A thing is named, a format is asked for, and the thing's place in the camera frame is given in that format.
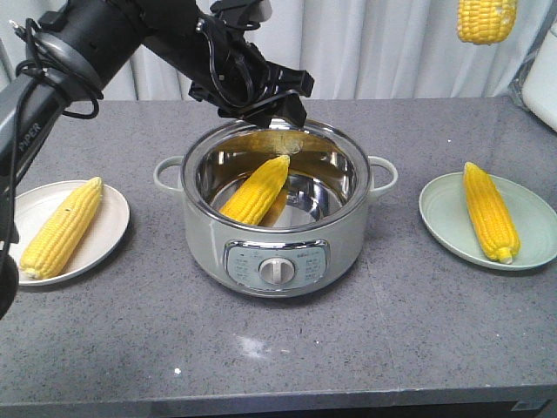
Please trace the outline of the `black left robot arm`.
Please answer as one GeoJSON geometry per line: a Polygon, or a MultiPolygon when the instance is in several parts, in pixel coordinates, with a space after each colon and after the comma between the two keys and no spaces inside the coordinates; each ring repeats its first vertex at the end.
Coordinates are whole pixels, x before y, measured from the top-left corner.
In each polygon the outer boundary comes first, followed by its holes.
{"type": "Polygon", "coordinates": [[[313,78],[267,61],[245,40],[271,14],[266,1],[218,1],[204,13],[193,1],[69,1],[14,31],[26,58],[1,93],[1,308],[18,289],[10,246],[17,184],[53,125],[77,101],[96,105],[105,86],[144,46],[191,80],[189,93],[223,118],[267,127],[274,118],[302,126],[302,98],[313,78]]]}

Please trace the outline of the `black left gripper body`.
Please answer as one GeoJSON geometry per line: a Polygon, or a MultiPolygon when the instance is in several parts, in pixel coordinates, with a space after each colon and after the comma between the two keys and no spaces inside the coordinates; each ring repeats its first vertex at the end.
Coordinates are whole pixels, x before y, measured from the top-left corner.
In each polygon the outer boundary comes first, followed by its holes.
{"type": "Polygon", "coordinates": [[[253,44],[231,42],[222,45],[206,38],[206,78],[191,83],[189,94],[218,108],[222,118],[241,118],[241,109],[264,103],[274,70],[293,70],[265,60],[253,44]]]}

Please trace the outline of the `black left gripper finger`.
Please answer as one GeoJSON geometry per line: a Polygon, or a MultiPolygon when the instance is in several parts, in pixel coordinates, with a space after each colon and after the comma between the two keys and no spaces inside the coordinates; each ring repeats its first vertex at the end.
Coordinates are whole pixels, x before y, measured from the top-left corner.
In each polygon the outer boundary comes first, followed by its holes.
{"type": "Polygon", "coordinates": [[[268,128],[279,118],[282,102],[257,103],[241,109],[241,119],[258,127],[268,128]]]}
{"type": "Polygon", "coordinates": [[[263,103],[265,124],[279,118],[290,125],[303,127],[307,113],[301,98],[311,96],[313,85],[314,79],[308,71],[274,70],[263,103]]]}

